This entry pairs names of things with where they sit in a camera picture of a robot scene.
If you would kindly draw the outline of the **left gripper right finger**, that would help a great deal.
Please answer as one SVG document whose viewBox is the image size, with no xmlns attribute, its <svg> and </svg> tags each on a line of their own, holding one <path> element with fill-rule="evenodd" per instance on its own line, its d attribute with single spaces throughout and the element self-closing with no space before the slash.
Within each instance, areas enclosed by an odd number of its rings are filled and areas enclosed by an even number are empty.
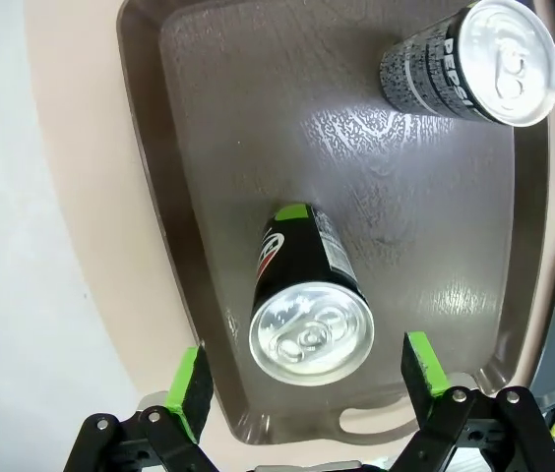
<svg viewBox="0 0 555 472">
<path fill-rule="evenodd" d="M 555 442 L 527 388 L 491 397 L 451 385 L 422 331 L 404 335 L 401 375 L 418 431 L 396 459 L 397 471 L 445 471 L 460 448 L 478 450 L 492 471 L 555 471 Z"/>
</svg>

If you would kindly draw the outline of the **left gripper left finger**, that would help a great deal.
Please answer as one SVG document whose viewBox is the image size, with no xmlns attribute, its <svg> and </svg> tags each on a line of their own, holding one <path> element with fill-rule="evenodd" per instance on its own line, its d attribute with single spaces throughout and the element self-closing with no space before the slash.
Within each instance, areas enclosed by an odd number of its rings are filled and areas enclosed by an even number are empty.
<svg viewBox="0 0 555 472">
<path fill-rule="evenodd" d="M 190 347 L 180 361 L 162 405 L 120 421 L 94 413 L 82 424 L 66 471 L 215 471 L 200 447 L 214 382 L 205 347 Z"/>
</svg>

